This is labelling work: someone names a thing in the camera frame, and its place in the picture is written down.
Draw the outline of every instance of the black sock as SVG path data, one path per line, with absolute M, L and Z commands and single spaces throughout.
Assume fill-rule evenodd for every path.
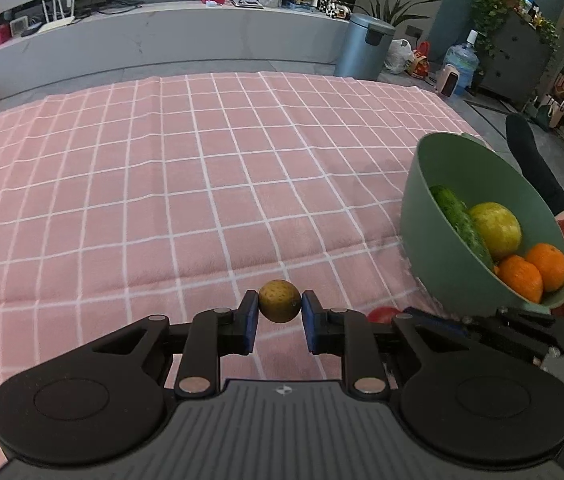
M 564 190 L 537 151 L 533 131 L 520 114 L 507 117 L 507 142 L 524 178 L 536 188 L 553 215 L 564 211 Z

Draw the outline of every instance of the cabinet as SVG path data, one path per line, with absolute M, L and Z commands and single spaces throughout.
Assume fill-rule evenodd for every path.
M 512 11 L 492 41 L 495 57 L 486 65 L 480 88 L 523 105 L 546 69 L 551 48 L 540 43 L 538 32 Z

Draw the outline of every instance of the pink checkered tablecloth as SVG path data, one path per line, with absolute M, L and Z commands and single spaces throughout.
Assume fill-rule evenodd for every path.
M 1 113 L 0 383 L 276 278 L 325 307 L 431 310 L 398 234 L 415 145 L 438 130 L 472 132 L 431 92 L 284 73 L 151 78 Z M 254 353 L 222 367 L 339 376 L 299 317 L 261 317 Z

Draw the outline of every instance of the red tomato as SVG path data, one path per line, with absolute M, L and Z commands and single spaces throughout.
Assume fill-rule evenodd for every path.
M 373 312 L 366 316 L 371 323 L 386 323 L 389 324 L 393 316 L 399 314 L 401 310 L 393 308 L 392 306 L 381 306 L 376 308 Z

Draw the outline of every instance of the green ivy plant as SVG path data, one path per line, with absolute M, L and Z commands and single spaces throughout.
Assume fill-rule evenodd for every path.
M 475 44 L 478 57 L 484 59 L 486 56 L 495 55 L 495 47 L 492 38 L 508 19 L 508 13 L 515 7 L 519 7 L 523 0 L 473 0 L 472 19 L 475 28 L 482 35 L 478 37 Z M 542 24 L 537 27 L 540 42 L 549 45 L 553 53 L 557 50 L 559 36 L 555 31 L 555 23 L 542 17 Z
M 550 46 L 555 54 L 560 41 L 560 35 L 556 31 L 555 23 L 542 17 L 542 25 L 537 27 L 537 31 L 540 34 L 540 43 Z
M 397 27 L 400 23 L 406 22 L 407 20 L 430 20 L 430 16 L 422 16 L 420 14 L 409 14 L 409 10 L 412 7 L 431 4 L 433 2 L 441 2 L 441 0 L 423 0 L 421 2 L 411 2 L 410 0 L 402 3 L 401 0 L 395 0 L 393 7 L 391 6 L 390 0 L 384 0 L 383 6 L 380 5 L 380 0 L 368 0 L 371 4 L 371 12 L 365 9 L 363 6 L 354 6 L 358 9 L 363 10 L 369 16 L 382 20 L 386 23 L 390 23 L 393 27 Z

